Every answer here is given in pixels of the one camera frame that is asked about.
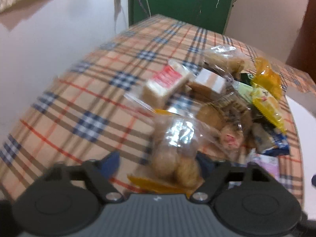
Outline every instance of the wall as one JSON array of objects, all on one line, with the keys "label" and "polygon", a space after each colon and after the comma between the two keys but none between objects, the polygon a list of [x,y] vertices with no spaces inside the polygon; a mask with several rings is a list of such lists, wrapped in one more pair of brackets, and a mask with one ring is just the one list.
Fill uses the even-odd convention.
[{"label": "wall", "polygon": [[127,0],[25,0],[0,14],[0,141],[56,75],[126,28]]},{"label": "wall", "polygon": [[237,0],[225,35],[285,62],[298,35],[308,0]]}]

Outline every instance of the pink package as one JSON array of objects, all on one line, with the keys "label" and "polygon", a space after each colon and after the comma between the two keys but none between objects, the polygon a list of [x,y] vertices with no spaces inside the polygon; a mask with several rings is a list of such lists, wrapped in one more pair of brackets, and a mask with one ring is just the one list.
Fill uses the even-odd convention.
[{"label": "pink package", "polygon": [[267,172],[269,172],[277,181],[279,180],[279,160],[277,157],[266,156],[262,154],[257,154],[254,150],[249,153],[249,162],[255,162]]}]

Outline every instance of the gray gripper base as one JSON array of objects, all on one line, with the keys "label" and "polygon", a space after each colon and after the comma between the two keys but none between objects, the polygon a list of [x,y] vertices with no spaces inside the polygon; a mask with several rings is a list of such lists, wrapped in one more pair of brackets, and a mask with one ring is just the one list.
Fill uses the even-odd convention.
[{"label": "gray gripper base", "polygon": [[[207,205],[184,194],[132,194],[126,202],[107,205],[98,219],[67,237],[240,237],[228,230]],[[19,237],[34,237],[21,233]]]}]

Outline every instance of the plaid tablecloth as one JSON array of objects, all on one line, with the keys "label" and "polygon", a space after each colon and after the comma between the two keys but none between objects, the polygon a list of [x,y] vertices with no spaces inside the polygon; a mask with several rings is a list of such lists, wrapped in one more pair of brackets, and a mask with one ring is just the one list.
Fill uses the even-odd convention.
[{"label": "plaid tablecloth", "polygon": [[[111,179],[121,192],[141,190],[127,179],[148,163],[152,127],[124,110],[124,93],[160,71],[175,58],[194,72],[199,51],[228,43],[252,61],[256,51],[241,42],[161,15],[131,27],[73,65],[32,104],[0,150],[0,180],[5,194],[16,199],[43,171],[57,161],[80,164],[101,159],[112,151],[121,154],[118,174]],[[315,92],[307,73],[278,65],[283,87]],[[194,97],[175,94],[168,106],[196,110]],[[286,120],[290,156],[282,156],[280,181],[302,203],[303,172],[300,144],[287,101],[280,101]],[[214,158],[223,154],[205,149]],[[244,163],[245,148],[238,157]]]}]

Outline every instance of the white logo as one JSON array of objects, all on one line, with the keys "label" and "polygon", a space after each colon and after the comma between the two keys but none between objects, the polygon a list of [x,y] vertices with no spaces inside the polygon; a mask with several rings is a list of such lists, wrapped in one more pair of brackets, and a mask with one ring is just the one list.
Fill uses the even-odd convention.
[{"label": "white logo", "polygon": [[156,198],[154,198],[154,201],[159,201],[161,200],[162,198],[160,196],[157,196]]}]

